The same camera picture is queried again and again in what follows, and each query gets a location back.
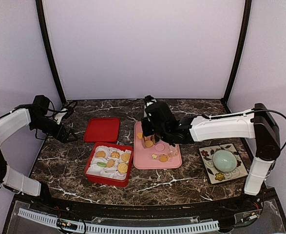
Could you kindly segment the pink round cookie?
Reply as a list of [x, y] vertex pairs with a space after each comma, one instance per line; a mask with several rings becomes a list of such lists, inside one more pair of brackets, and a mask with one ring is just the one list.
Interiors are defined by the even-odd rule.
[[157, 151], [163, 151], [165, 149], [165, 146], [163, 144], [157, 144], [155, 145], [155, 149]]

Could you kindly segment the round tan cookie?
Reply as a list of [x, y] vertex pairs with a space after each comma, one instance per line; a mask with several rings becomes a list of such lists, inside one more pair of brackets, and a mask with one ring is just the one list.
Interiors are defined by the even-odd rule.
[[150, 148], [150, 147], [152, 147], [152, 146], [153, 146], [153, 142], [152, 142], [151, 140], [145, 141], [145, 147], [146, 147], [146, 148]]

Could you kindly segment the red box lid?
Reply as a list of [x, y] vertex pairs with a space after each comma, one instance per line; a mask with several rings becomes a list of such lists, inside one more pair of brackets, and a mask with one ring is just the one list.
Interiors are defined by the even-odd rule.
[[89, 120], [85, 134], [84, 142], [116, 142], [119, 135], [120, 118], [100, 117]]

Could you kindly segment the flower cookie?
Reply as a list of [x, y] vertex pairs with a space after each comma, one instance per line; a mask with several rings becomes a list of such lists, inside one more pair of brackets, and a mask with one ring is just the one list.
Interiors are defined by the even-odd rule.
[[96, 157], [105, 158], [105, 157], [106, 157], [106, 152], [105, 152], [105, 151], [98, 151], [98, 152], [96, 153]]
[[107, 168], [111, 168], [111, 167], [113, 167], [114, 165], [115, 165], [115, 160], [113, 160], [113, 159], [108, 160], [108, 162], [107, 162]]

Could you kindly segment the green round cookie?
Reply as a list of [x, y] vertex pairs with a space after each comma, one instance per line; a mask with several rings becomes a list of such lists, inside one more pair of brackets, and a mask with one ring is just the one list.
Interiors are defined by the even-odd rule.
[[104, 168], [107, 167], [107, 164], [105, 162], [97, 162], [96, 164], [100, 167], [104, 167]]

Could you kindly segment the swirl butter cookie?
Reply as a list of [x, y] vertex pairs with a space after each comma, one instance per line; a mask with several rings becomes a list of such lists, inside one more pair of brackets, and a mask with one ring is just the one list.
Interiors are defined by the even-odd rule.
[[120, 153], [119, 152], [117, 152], [117, 151], [113, 151], [112, 153], [111, 153], [111, 157], [112, 158], [120, 158]]

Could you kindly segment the round waffle cookie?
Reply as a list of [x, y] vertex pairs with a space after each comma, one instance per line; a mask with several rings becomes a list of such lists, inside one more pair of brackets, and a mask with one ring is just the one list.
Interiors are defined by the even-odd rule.
[[128, 164], [127, 163], [119, 163], [117, 170], [121, 174], [126, 174], [128, 171]]
[[122, 159], [124, 162], [129, 161], [130, 158], [131, 158], [131, 154], [129, 154], [129, 153], [123, 153], [123, 154], [121, 155], [121, 159]]

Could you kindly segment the red cookie box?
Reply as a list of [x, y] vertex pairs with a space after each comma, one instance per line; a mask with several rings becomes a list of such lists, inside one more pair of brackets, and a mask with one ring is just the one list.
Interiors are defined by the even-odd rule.
[[132, 162], [131, 146], [97, 142], [84, 174], [90, 182], [124, 188], [129, 183]]

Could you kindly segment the metal serving tongs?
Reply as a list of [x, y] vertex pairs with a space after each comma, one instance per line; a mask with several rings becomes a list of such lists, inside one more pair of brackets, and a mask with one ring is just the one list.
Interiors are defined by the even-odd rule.
[[147, 95], [144, 97], [144, 112], [143, 112], [143, 117], [141, 119], [141, 127], [142, 127], [142, 133], [143, 133], [142, 140], [144, 144], [145, 144], [145, 141], [147, 140], [151, 140], [153, 142], [153, 145], [155, 144], [155, 136], [154, 136], [154, 132], [152, 129], [152, 125], [146, 113], [146, 108], [150, 106], [151, 104], [154, 104], [155, 102], [156, 102], [156, 99], [152, 97], [151, 95]]

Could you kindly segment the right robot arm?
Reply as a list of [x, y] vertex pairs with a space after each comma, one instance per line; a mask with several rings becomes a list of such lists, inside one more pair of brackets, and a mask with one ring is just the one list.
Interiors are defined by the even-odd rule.
[[285, 148], [280, 143], [280, 129], [272, 114], [284, 117], [282, 113], [256, 103], [254, 108], [242, 112], [177, 120], [165, 102], [151, 99], [145, 102], [141, 126], [145, 137], [155, 135], [171, 146], [219, 138], [255, 139], [256, 153], [244, 194], [235, 202], [235, 207], [245, 212], [254, 204], [253, 195], [259, 193], [272, 164]]

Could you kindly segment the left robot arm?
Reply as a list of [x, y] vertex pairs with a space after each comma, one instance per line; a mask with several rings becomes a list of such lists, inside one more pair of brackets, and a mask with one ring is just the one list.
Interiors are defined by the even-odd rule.
[[47, 117], [47, 112], [41, 107], [30, 105], [26, 108], [15, 108], [0, 117], [0, 188], [5, 187], [17, 194], [37, 197], [36, 204], [46, 213], [56, 208], [48, 185], [31, 179], [10, 167], [3, 156], [1, 146], [8, 138], [26, 126], [31, 130], [40, 130], [62, 143], [77, 141], [78, 138], [74, 131], [72, 129], [67, 131], [61, 124], [67, 112], [68, 110], [57, 111], [59, 118], [54, 120]]

